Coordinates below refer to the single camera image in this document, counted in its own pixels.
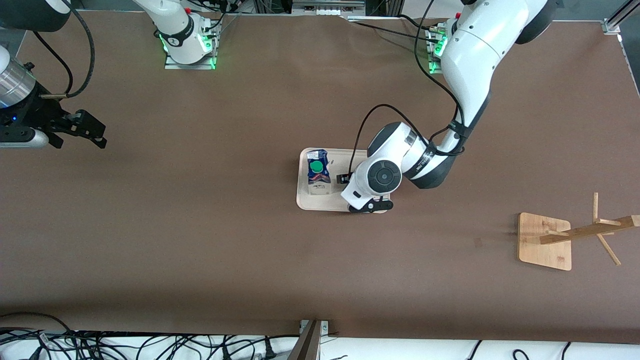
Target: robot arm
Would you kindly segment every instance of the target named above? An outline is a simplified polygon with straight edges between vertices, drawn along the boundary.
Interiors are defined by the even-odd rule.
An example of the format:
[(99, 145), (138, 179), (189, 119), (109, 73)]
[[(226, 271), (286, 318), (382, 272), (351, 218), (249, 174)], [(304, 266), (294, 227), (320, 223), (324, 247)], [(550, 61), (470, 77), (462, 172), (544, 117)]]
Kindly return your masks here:
[(495, 68), (513, 44), (542, 33), (555, 10), (551, 0), (463, 2), (460, 18), (445, 23), (448, 42), (440, 53), (442, 74), (460, 103), (456, 118), (438, 146), (420, 139), (402, 122), (385, 126), (341, 193), (354, 209), (366, 211), (363, 207), (371, 206), (375, 197), (394, 191), (400, 185), (398, 174), (420, 189), (442, 184), (456, 159), (451, 154), (462, 150), (489, 102)]
[(166, 52), (175, 62), (192, 64), (213, 50), (211, 20), (187, 13), (179, 0), (133, 2), (151, 17), (160, 32)]
[[(57, 31), (65, 25), (70, 5), (62, 0), (0, 0), (0, 24), (29, 31)], [(60, 148), (66, 133), (89, 139), (103, 149), (105, 126), (85, 110), (66, 112), (31, 73), (0, 46), (0, 148)]]

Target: wooden base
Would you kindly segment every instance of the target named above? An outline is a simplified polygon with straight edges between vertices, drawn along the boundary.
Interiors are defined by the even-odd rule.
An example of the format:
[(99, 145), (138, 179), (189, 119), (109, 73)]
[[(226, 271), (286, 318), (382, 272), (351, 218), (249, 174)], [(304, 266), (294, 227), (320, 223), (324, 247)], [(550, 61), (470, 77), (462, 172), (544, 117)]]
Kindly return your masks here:
[(540, 236), (547, 235), (547, 231), (569, 229), (571, 224), (566, 220), (521, 213), (518, 216), (518, 259), (525, 263), (571, 270), (571, 241), (540, 244)]

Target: silver cylinder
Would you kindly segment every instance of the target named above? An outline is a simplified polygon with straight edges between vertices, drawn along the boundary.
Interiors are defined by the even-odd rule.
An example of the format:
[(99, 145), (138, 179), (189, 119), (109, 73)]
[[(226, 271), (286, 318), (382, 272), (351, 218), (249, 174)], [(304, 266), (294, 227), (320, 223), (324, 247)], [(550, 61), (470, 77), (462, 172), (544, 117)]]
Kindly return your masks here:
[(8, 108), (21, 102), (35, 85), (33, 75), (12, 58), (0, 74), (0, 108)]

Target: brown table surface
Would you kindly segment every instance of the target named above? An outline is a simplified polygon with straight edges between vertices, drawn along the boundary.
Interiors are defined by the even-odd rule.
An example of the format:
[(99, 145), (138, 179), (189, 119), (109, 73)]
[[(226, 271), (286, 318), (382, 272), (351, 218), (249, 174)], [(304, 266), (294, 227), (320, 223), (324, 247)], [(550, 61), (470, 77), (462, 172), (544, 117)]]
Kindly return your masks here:
[[(640, 101), (616, 37), (557, 22), (496, 70), (493, 99), (446, 182), (408, 181), (384, 215), (303, 211), (306, 147), (349, 148), (380, 102), (430, 134), (452, 101), (420, 73), (410, 38), (337, 17), (240, 17), (218, 69), (163, 69), (144, 13), (83, 13), (97, 62), (64, 101), (107, 125), (108, 146), (0, 156), (0, 309), (78, 329), (640, 341), (640, 233), (573, 244), (573, 270), (516, 258), (516, 215), (585, 225), (640, 213)], [(414, 31), (407, 23), (378, 24)], [(76, 83), (86, 37), (45, 34)], [(56, 92), (66, 75), (29, 35), (19, 58)], [(385, 124), (376, 112), (364, 148)], [(55, 328), (12, 319), (3, 325)]]

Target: wooden stand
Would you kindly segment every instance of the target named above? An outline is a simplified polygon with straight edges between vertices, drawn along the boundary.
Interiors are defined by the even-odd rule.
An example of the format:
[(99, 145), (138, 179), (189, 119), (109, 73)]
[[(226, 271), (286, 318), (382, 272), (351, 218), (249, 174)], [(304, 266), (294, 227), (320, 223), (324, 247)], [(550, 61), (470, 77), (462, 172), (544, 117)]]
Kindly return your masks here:
[(615, 231), (640, 226), (640, 215), (616, 220), (598, 218), (598, 193), (593, 194), (593, 223), (572, 229), (568, 221), (521, 213), (518, 217), (518, 259), (560, 270), (571, 270), (571, 241), (597, 236), (611, 259), (620, 260), (604, 239)]

